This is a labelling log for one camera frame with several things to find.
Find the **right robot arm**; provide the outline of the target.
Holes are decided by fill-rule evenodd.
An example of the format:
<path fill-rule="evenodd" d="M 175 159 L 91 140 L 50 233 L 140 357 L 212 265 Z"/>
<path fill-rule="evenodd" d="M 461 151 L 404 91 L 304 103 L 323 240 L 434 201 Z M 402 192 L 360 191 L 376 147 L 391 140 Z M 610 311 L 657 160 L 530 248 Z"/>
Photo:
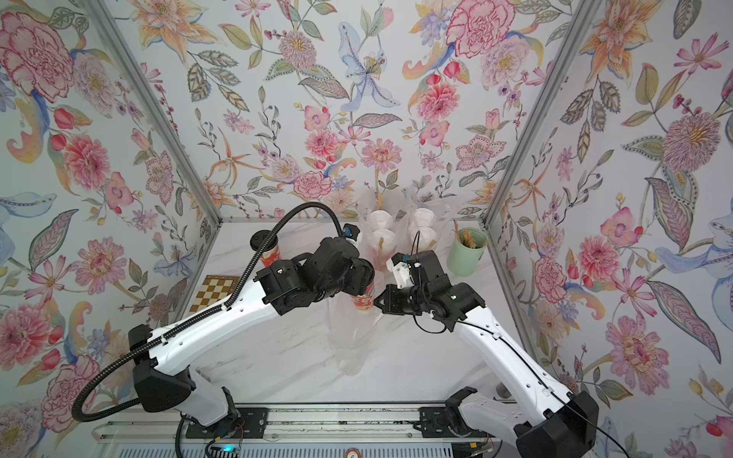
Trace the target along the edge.
<path fill-rule="evenodd" d="M 394 281 L 375 306 L 386 315 L 427 314 L 444 324 L 477 352 L 513 398 L 506 404 L 464 387 L 446 401 L 439 429 L 458 437 L 480 431 L 523 457 L 583 457 L 593 450 L 599 419 L 593 398 L 572 393 L 534 361 L 469 284 L 452 284 L 435 253 L 397 253 L 387 270 Z"/>

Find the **black lid red cup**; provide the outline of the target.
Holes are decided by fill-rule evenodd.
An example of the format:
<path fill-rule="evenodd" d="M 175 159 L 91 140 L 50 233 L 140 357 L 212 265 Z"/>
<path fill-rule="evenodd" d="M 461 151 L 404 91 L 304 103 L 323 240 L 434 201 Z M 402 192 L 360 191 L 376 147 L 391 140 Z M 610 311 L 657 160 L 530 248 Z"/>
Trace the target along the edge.
<path fill-rule="evenodd" d="M 363 312 L 368 312 L 374 307 L 374 284 L 370 284 L 363 295 L 352 296 L 354 306 Z"/>
<path fill-rule="evenodd" d="M 253 251 L 257 252 L 263 249 L 260 260 L 264 267 L 269 267 L 275 261 L 280 261 L 281 252 L 279 248 L 279 239 L 274 236 L 269 240 L 269 230 L 260 230 L 252 235 L 250 238 L 250 247 Z"/>

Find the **green cup holder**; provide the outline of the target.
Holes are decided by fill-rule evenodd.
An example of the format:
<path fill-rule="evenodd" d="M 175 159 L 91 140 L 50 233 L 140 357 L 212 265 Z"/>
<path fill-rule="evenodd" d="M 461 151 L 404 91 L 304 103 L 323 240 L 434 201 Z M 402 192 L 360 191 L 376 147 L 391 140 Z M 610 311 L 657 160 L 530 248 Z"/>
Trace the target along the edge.
<path fill-rule="evenodd" d="M 448 269 L 456 276 L 469 277 L 475 273 L 488 243 L 488 236 L 480 229 L 465 227 L 469 229 L 481 241 L 486 242 L 483 248 L 471 249 L 460 244 L 454 237 L 448 257 Z"/>

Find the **white lid red back cup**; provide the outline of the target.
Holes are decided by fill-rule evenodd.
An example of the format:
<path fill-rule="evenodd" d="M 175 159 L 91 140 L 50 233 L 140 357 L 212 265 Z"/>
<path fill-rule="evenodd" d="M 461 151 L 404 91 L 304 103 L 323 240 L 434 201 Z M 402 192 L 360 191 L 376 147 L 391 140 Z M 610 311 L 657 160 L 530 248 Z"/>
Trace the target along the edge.
<path fill-rule="evenodd" d="M 387 271 L 387 261 L 395 254 L 396 236 L 389 229 L 377 230 L 370 239 L 370 254 L 373 265 L 379 272 Z"/>

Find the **white lid red cup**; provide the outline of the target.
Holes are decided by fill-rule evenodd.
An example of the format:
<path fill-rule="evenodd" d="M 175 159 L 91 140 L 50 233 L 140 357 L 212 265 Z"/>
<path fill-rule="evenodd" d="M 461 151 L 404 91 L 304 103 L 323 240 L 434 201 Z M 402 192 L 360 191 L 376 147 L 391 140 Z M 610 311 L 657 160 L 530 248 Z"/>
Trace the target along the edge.
<path fill-rule="evenodd" d="M 387 261 L 395 254 L 396 236 L 389 229 L 377 230 L 370 239 L 370 254 L 373 265 L 379 272 L 387 271 Z"/>
<path fill-rule="evenodd" d="M 382 229 L 390 229 L 394 223 L 394 217 L 385 210 L 374 210 L 366 217 L 368 227 L 372 232 Z"/>

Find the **white lid beige cup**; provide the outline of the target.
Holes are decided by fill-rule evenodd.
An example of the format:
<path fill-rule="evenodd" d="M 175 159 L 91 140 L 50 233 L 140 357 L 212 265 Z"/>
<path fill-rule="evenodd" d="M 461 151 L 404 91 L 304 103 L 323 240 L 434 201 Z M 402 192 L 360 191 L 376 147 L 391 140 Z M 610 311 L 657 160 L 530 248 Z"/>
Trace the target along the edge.
<path fill-rule="evenodd" d="M 420 253 L 424 251 L 433 250 L 438 244 L 437 232 L 428 226 L 414 227 L 410 230 L 412 235 L 412 253 Z"/>

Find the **white lid floral cup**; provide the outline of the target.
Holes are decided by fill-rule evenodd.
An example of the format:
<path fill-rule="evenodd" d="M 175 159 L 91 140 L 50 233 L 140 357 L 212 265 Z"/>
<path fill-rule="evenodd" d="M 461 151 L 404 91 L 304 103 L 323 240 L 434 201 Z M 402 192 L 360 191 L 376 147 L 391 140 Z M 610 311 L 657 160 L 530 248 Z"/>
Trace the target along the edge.
<path fill-rule="evenodd" d="M 416 208 L 410 217 L 410 224 L 416 228 L 433 227 L 436 216 L 433 210 L 425 207 Z"/>

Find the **clear plastic carrier bag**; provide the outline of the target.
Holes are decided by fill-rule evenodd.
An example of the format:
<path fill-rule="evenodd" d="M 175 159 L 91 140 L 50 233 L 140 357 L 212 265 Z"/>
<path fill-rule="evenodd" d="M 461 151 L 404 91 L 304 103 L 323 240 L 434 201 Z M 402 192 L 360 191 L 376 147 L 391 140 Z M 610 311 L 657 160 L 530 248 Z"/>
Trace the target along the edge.
<path fill-rule="evenodd" d="M 457 214 L 456 196 L 429 198 L 408 193 L 407 215 L 404 217 L 405 245 L 408 254 L 435 250 Z"/>

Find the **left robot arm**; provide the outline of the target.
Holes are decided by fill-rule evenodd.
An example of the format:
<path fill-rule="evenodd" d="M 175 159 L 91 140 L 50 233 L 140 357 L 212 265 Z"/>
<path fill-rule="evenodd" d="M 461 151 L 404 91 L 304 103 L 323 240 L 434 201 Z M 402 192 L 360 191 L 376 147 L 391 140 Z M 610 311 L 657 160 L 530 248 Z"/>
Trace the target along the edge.
<path fill-rule="evenodd" d="M 134 384 L 147 412 L 177 410 L 203 427 L 233 424 L 240 418 L 231 393 L 201 376 L 192 364 L 208 350 L 258 324 L 305 308 L 338 293 L 366 294 L 372 264 L 345 238 L 326 238 L 317 250 L 275 261 L 249 279 L 242 290 L 183 322 L 157 328 L 158 345 L 134 368 Z"/>

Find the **wooden chessboard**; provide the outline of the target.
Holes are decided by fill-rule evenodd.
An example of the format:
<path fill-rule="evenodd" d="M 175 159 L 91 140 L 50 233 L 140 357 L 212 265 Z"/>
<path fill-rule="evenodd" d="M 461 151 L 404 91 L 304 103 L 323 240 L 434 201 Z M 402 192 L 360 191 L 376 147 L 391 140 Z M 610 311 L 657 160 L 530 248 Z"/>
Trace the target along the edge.
<path fill-rule="evenodd" d="M 240 280 L 236 276 L 207 275 L 194 294 L 188 313 L 194 314 L 231 294 Z"/>

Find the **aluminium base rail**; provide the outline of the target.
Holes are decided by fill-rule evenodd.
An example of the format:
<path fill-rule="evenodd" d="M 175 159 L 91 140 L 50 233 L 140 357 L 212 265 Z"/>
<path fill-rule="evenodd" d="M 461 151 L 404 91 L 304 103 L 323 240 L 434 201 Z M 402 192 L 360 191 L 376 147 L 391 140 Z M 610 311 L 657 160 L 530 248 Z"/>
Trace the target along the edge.
<path fill-rule="evenodd" d="M 387 404 L 239 404 L 244 442 L 280 445 L 296 442 L 428 442 L 477 443 L 508 439 L 513 427 L 527 423 L 518 404 L 467 399 L 459 412 L 471 432 L 449 427 L 447 406 L 438 403 Z M 103 420 L 93 429 L 99 444 L 168 443 L 179 414 L 148 413 L 131 408 Z"/>

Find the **wooden stir sticks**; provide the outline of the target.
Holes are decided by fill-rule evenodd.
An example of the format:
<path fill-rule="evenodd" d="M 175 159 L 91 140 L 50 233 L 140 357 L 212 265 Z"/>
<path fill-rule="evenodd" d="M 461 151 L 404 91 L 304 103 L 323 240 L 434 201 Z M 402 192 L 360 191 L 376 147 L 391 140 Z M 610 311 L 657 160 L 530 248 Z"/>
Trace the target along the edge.
<path fill-rule="evenodd" d="M 454 236 L 460 244 L 467 248 L 479 249 L 486 245 L 486 242 L 481 242 L 469 229 L 460 228 L 457 221 L 454 221 Z"/>

